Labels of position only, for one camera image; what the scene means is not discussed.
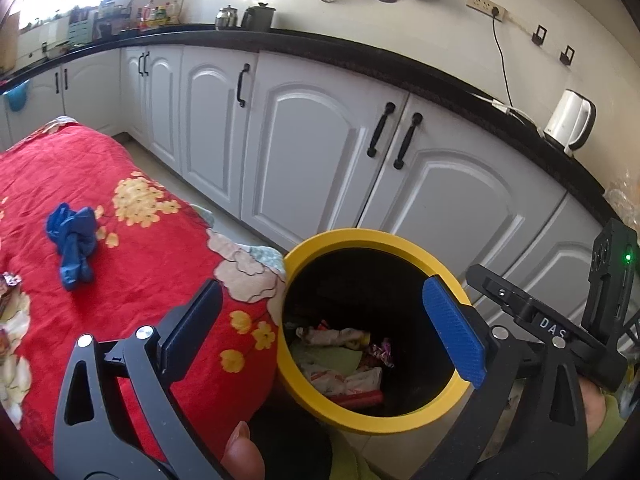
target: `blue gripper pad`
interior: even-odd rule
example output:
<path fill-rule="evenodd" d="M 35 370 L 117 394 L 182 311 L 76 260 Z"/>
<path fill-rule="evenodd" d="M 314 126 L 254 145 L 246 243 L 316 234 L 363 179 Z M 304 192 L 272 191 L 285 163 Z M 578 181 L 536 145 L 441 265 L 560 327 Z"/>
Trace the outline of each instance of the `blue gripper pad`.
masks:
<path fill-rule="evenodd" d="M 422 304 L 460 377 L 478 389 L 486 375 L 484 346 L 458 302 L 435 276 L 424 282 Z"/>

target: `white electric kettle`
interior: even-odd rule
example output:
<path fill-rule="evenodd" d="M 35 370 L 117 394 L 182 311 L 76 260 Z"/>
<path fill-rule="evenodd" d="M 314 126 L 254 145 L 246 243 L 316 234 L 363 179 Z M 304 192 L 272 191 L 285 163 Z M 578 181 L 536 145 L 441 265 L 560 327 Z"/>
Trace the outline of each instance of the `white electric kettle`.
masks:
<path fill-rule="evenodd" d="M 587 142 L 595 121 L 596 105 L 578 92 L 565 90 L 545 133 L 570 156 Z"/>

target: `power outlet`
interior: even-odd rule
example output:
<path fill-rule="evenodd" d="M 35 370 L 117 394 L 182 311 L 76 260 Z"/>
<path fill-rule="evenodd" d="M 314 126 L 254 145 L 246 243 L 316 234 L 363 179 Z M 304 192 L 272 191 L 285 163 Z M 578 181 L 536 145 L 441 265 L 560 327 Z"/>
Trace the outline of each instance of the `power outlet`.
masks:
<path fill-rule="evenodd" d="M 498 15 L 495 17 L 499 22 L 504 20 L 504 15 L 507 10 L 504 7 L 501 7 L 498 4 L 494 4 L 491 0 L 466 0 L 466 6 L 471 7 L 472 9 L 479 10 L 484 14 L 493 17 L 492 10 L 494 7 L 497 7 L 500 11 Z"/>

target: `wall hook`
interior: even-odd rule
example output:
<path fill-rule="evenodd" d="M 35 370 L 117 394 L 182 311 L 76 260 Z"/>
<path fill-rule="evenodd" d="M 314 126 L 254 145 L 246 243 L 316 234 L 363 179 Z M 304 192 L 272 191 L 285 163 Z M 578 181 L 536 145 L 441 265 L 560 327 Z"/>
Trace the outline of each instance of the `wall hook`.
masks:
<path fill-rule="evenodd" d="M 564 66 L 571 66 L 572 61 L 574 60 L 575 50 L 572 49 L 569 45 L 566 46 L 566 50 L 560 53 L 560 62 Z"/>
<path fill-rule="evenodd" d="M 531 41 L 535 43 L 537 46 L 541 46 L 545 43 L 546 38 L 546 28 L 542 25 L 538 26 L 538 30 L 531 35 Z"/>

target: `hand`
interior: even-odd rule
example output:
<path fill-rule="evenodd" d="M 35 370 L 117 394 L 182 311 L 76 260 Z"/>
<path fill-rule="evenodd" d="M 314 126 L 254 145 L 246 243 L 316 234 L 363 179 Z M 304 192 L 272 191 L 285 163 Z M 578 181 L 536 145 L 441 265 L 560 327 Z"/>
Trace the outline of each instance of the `hand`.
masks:
<path fill-rule="evenodd" d="M 246 422 L 240 422 L 226 442 L 220 462 L 235 480 L 264 480 L 264 460 L 250 438 Z"/>
<path fill-rule="evenodd" d="M 600 429 L 607 413 L 607 403 L 599 387 L 584 377 L 578 376 L 582 402 L 584 403 L 584 416 L 587 419 L 587 435 L 591 437 Z"/>

